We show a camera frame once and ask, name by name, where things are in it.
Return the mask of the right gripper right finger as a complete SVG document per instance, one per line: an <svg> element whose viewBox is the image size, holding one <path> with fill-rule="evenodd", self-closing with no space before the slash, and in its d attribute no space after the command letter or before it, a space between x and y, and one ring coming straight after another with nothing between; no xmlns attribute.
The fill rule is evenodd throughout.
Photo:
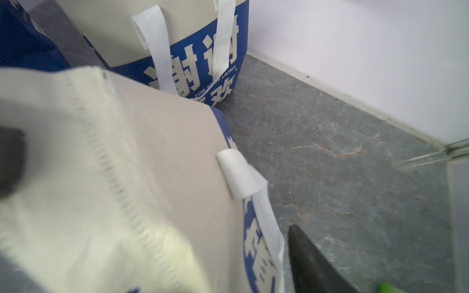
<svg viewBox="0 0 469 293"><path fill-rule="evenodd" d="M296 293L358 293L298 225L288 229L288 255Z"/></svg>

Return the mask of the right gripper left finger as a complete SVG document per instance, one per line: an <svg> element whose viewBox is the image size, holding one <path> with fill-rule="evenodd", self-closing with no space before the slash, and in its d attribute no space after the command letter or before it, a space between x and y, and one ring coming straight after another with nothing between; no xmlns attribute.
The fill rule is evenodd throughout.
<svg viewBox="0 0 469 293"><path fill-rule="evenodd" d="M26 162L26 140L22 130L1 127L1 198L8 197L21 180Z"/></svg>

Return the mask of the green and white takeout bag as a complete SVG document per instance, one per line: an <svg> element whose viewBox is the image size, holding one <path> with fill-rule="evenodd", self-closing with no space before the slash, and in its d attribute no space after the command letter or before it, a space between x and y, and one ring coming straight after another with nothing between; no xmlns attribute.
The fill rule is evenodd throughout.
<svg viewBox="0 0 469 293"><path fill-rule="evenodd" d="M406 293L406 292L388 283L381 283L378 293Z"/></svg>

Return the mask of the blue beige takeout bag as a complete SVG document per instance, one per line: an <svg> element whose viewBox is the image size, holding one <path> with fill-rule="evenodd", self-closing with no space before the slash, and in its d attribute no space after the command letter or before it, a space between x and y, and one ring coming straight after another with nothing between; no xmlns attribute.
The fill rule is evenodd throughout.
<svg viewBox="0 0 469 293"><path fill-rule="evenodd" d="M58 72L70 65L18 1L1 1L1 67Z"/></svg>

